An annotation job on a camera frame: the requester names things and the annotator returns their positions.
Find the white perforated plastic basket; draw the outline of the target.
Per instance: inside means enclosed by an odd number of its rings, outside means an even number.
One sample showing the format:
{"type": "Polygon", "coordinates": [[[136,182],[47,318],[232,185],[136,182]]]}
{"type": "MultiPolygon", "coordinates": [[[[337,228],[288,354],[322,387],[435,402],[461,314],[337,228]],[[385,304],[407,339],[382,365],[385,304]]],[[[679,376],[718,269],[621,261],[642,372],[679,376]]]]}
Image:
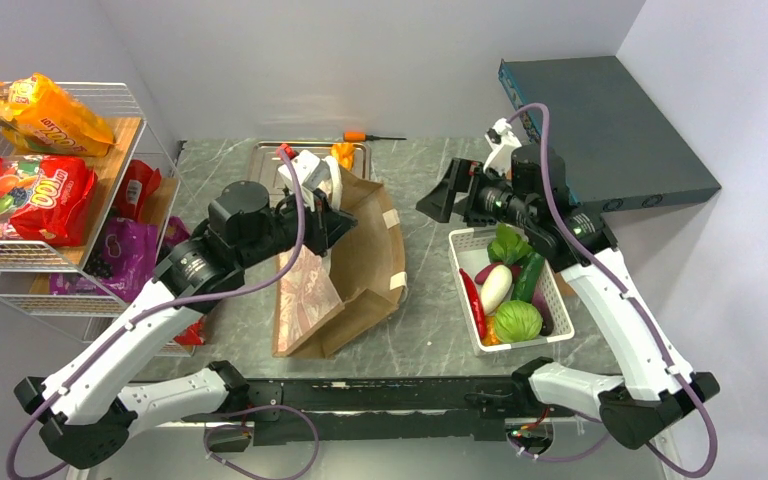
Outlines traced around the white perforated plastic basket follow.
{"type": "Polygon", "coordinates": [[[570,340],[575,328],[549,264],[510,228],[448,236],[449,260],[477,356],[570,340]]]}

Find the burlap grocery bag pink print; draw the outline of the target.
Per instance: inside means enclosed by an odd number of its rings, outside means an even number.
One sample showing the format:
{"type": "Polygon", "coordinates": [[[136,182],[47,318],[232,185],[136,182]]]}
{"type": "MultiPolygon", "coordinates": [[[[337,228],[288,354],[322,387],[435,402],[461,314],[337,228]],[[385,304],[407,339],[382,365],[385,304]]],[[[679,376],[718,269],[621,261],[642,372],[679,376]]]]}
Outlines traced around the burlap grocery bag pink print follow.
{"type": "Polygon", "coordinates": [[[326,257],[304,249],[278,283],[272,355],[325,359],[398,310],[407,294],[398,212],[378,182],[341,170],[341,207],[358,220],[326,257]]]}

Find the red chili pepper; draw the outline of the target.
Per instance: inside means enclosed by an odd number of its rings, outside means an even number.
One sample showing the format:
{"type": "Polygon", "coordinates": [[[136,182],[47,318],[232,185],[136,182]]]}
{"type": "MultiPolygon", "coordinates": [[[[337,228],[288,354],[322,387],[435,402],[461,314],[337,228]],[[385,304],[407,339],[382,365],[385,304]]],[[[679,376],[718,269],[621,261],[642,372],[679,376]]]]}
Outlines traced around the red chili pepper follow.
{"type": "Polygon", "coordinates": [[[484,308],[480,300],[479,292],[473,279],[464,270],[459,270],[459,275],[463,282],[467,299],[469,302],[470,311],[473,317],[474,325],[478,334],[479,340],[483,340],[487,336],[487,324],[485,320],[484,308]]]}

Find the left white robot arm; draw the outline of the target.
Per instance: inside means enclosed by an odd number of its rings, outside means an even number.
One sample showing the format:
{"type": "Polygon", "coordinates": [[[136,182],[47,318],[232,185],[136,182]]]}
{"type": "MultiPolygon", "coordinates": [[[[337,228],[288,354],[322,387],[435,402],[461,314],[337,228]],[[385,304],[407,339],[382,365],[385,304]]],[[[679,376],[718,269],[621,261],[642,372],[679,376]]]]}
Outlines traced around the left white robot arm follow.
{"type": "Polygon", "coordinates": [[[227,185],[191,237],[156,266],[131,305],[81,354],[14,390],[47,450],[63,466],[99,465],[132,437],[193,415],[232,420],[249,386],[227,361],[147,386],[132,379],[176,335],[227,298],[257,291],[245,272],[281,253],[325,255],[356,226],[344,211],[342,169],[332,157],[277,149],[286,192],[273,202],[255,181],[227,185]]]}

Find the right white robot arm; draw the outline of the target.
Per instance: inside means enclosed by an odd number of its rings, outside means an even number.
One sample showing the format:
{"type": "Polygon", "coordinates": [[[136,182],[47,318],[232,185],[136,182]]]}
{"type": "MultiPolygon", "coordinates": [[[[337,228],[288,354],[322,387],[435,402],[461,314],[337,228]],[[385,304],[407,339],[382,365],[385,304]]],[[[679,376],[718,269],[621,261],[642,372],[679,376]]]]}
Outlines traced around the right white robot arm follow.
{"type": "Polygon", "coordinates": [[[620,368],[607,376],[548,358],[531,361],[514,374],[515,409],[534,415],[553,405],[596,418],[629,449],[702,412],[718,381],[667,339],[602,216],[570,200],[563,160],[543,143],[521,143],[506,119],[488,129],[486,140],[488,158],[453,160],[418,211],[440,223],[457,214],[471,227],[494,227],[493,261],[521,264],[525,273],[547,264],[582,300],[620,368]]]}

